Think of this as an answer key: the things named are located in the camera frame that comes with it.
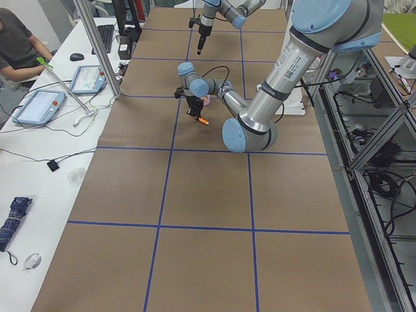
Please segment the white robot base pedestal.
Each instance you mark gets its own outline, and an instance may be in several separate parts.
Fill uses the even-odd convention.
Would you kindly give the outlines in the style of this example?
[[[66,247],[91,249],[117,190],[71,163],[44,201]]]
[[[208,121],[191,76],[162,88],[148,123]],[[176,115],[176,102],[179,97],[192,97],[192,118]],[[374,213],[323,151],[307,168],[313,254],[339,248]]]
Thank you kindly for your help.
[[[264,83],[258,86],[248,109],[248,114],[258,120],[268,121],[277,112],[305,114],[302,93],[297,83],[316,56],[312,49],[304,46],[300,39],[294,36],[291,8],[293,4],[295,1],[288,1],[286,5],[287,30],[281,53]]]

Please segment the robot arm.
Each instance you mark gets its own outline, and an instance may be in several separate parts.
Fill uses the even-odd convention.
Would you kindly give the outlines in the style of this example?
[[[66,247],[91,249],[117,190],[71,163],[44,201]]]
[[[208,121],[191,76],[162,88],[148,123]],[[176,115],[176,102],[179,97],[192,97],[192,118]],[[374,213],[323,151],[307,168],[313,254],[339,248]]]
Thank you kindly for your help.
[[[289,41],[251,103],[227,80],[204,78],[190,62],[177,68],[188,115],[202,122],[203,97],[217,96],[233,117],[222,127],[224,145],[232,152],[261,151],[273,145],[277,130],[273,115],[317,57],[374,47],[381,38],[383,1],[295,1]]]
[[[217,13],[226,21],[230,22],[234,28],[241,29],[246,22],[246,18],[265,4],[264,0],[248,0],[237,7],[233,6],[229,1],[217,0],[203,2],[202,14],[197,18],[190,18],[189,21],[190,28],[194,24],[199,25],[198,33],[200,34],[200,39],[197,47],[198,55],[201,55],[206,39],[211,35]]]

